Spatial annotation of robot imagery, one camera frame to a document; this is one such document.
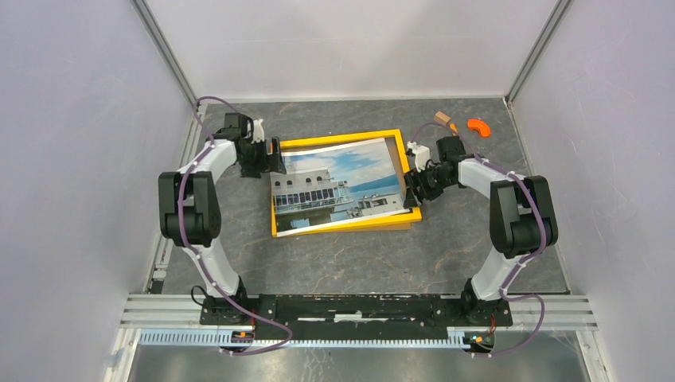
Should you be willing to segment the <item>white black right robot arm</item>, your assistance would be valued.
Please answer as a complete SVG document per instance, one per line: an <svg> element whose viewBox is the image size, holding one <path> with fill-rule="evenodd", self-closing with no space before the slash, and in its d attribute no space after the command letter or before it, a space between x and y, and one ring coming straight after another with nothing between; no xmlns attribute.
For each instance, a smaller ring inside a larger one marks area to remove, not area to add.
<svg viewBox="0 0 675 382"><path fill-rule="evenodd" d="M436 143L439 160L428 147L408 142L406 154L414 167L404 175L404 207L433 201L451 186L471 188L488 199L492 248L481 269L462 292L459 312L471 324L483 323L504 310L508 289L527 263L558 238L548 181L499 168L479 154L468 154L460 137Z"/></svg>

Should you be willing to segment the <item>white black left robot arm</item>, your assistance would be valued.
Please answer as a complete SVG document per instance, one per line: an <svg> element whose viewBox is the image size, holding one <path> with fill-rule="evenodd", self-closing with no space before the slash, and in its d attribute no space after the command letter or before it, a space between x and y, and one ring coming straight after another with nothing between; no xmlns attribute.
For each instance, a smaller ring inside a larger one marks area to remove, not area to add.
<svg viewBox="0 0 675 382"><path fill-rule="evenodd" d="M205 310L219 309L231 324L244 322L250 303L241 277L230 265L220 241L222 217L215 184L239 165L242 177L285 174L279 138L265 138L262 119L228 113L188 164L158 177L161 234L193 261L205 282Z"/></svg>

